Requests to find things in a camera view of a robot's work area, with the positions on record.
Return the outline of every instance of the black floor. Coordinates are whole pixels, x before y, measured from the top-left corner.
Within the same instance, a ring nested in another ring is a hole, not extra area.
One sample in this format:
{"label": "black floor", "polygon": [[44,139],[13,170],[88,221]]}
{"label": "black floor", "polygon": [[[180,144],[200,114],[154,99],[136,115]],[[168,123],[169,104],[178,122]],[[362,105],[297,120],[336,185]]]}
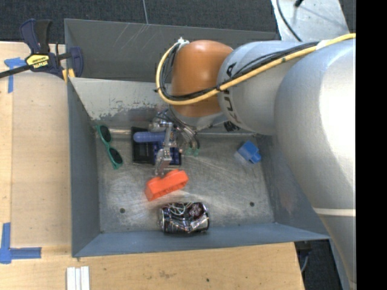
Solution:
{"label": "black floor", "polygon": [[[339,1],[356,32],[356,0]],[[65,18],[277,32],[271,0],[0,0],[0,40],[21,40],[19,26],[30,18],[51,19],[48,40],[60,44]],[[341,290],[329,242],[311,247],[306,290]]]}

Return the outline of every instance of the bin floor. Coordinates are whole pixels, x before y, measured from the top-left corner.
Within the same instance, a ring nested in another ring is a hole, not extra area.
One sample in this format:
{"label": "bin floor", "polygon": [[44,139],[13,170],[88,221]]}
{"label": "bin floor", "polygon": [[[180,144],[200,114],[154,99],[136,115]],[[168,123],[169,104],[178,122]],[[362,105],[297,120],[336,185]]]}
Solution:
{"label": "bin floor", "polygon": [[183,156],[181,170],[189,182],[181,190],[149,202],[146,182],[154,177],[154,166],[134,164],[130,135],[115,137],[111,146],[123,158],[114,170],[100,140],[96,141],[102,232],[160,230],[158,209],[170,202],[203,202],[211,227],[274,222],[261,163],[240,160],[237,149],[250,135],[200,135],[200,154]]}

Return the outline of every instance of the sunglasses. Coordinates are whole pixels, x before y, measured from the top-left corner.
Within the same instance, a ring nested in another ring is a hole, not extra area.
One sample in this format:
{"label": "sunglasses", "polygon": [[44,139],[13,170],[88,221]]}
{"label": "sunglasses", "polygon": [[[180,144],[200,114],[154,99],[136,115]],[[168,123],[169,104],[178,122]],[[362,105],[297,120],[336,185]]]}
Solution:
{"label": "sunglasses", "polygon": [[96,126],[99,136],[101,137],[102,142],[106,146],[106,151],[108,153],[111,164],[113,165],[113,169],[117,170],[120,166],[122,166],[122,157],[117,149],[110,147],[111,143],[111,134],[108,127],[101,125]]}

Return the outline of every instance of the yellow label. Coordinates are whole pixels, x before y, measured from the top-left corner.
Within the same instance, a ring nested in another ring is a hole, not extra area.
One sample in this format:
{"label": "yellow label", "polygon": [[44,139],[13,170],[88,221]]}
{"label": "yellow label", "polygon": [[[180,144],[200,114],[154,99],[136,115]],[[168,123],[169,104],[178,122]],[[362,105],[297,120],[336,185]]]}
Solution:
{"label": "yellow label", "polygon": [[26,59],[26,63],[27,65],[33,65],[36,69],[48,65],[49,59],[50,57],[47,55],[32,55]]}

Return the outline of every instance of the crushed can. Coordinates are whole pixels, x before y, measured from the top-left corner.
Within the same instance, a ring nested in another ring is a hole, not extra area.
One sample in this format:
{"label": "crushed can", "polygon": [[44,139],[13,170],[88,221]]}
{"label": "crushed can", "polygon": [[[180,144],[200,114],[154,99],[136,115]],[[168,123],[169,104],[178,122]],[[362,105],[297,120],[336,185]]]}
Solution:
{"label": "crushed can", "polygon": [[165,233],[193,233],[209,228],[209,214],[201,202],[175,202],[164,205],[159,212],[159,226]]}

